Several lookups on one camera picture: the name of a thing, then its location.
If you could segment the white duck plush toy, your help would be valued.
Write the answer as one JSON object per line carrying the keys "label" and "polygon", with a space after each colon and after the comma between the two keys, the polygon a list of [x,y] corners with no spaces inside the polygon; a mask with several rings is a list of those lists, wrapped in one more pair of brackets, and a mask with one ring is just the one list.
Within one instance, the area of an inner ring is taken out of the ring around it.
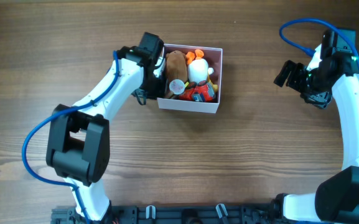
{"label": "white duck plush toy", "polygon": [[193,52],[186,53],[185,57],[189,82],[200,83],[201,81],[207,81],[212,85],[216,93],[218,91],[218,85],[214,84],[210,77],[214,74],[214,69],[209,67],[204,56],[204,51],[201,49],[195,49]]}

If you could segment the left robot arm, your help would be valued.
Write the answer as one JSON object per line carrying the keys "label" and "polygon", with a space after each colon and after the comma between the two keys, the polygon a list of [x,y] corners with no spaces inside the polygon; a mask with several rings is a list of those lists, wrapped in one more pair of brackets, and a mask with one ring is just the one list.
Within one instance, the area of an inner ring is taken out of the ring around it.
{"label": "left robot arm", "polygon": [[158,35],[144,33],[139,45],[114,52],[111,67],[86,97],[54,109],[45,160],[70,184],[74,223],[112,221],[102,181],[110,159],[110,122],[129,96],[140,105],[163,96],[163,51]]}

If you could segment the white pig rattle drum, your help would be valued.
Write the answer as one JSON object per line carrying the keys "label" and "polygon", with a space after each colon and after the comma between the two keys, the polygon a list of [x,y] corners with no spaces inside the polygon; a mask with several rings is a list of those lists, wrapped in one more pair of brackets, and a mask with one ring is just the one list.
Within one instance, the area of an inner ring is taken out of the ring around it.
{"label": "white pig rattle drum", "polygon": [[169,83],[169,96],[172,98],[174,95],[181,95],[185,91],[185,83],[180,79],[172,80]]}

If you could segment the red toy fire truck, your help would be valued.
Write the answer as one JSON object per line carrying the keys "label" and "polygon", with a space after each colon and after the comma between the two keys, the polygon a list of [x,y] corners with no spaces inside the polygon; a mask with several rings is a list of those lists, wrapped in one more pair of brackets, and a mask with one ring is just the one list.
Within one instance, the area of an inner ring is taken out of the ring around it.
{"label": "red toy fire truck", "polygon": [[179,95],[180,100],[185,101],[197,101],[210,103],[216,98],[216,93],[213,85],[206,80],[199,83],[190,82],[186,87],[185,91]]}

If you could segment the brown plush toy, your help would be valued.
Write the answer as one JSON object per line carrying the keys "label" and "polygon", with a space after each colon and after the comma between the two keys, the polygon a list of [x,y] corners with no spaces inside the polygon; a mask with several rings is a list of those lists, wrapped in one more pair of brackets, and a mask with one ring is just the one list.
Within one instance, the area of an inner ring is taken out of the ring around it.
{"label": "brown plush toy", "polygon": [[185,54],[179,50],[175,50],[166,55],[166,78],[167,78],[167,94],[169,96],[169,83],[172,80],[180,79],[184,83],[188,80],[187,64]]}

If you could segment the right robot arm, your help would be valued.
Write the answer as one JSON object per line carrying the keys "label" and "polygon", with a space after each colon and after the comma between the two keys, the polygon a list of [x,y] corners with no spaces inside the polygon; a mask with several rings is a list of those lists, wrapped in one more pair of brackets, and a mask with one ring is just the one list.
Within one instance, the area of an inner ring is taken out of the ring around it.
{"label": "right robot arm", "polygon": [[289,222],[359,223],[359,57],[351,48],[350,29],[323,34],[308,65],[288,60],[274,83],[298,91],[308,104],[324,109],[334,100],[343,141],[342,170],[322,182],[314,193],[279,194],[270,216]]}

